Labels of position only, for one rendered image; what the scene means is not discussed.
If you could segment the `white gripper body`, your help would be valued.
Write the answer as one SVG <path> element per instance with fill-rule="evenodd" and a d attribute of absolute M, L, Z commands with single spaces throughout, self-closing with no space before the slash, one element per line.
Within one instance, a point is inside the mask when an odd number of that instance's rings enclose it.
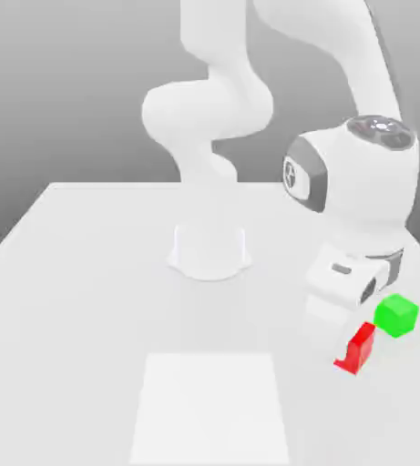
<path fill-rule="evenodd" d="M 305 326 L 308 328 L 342 328 L 352 319 L 352 312 L 316 295 L 308 295 L 305 301 Z"/>

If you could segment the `small red cube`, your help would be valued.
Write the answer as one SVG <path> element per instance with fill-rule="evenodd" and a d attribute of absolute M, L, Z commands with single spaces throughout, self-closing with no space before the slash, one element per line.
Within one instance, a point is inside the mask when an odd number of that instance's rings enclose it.
<path fill-rule="evenodd" d="M 347 344 L 343 360 L 336 359 L 333 364 L 342 370 L 356 375 L 368 360 L 374 345 L 375 325 L 364 322 Z"/>

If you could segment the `small green cube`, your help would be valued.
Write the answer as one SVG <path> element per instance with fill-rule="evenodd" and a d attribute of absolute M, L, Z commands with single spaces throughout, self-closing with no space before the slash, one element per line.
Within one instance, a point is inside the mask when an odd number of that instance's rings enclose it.
<path fill-rule="evenodd" d="M 374 325 L 393 338 L 404 336 L 415 328 L 419 306 L 395 293 L 384 298 L 374 311 Z"/>

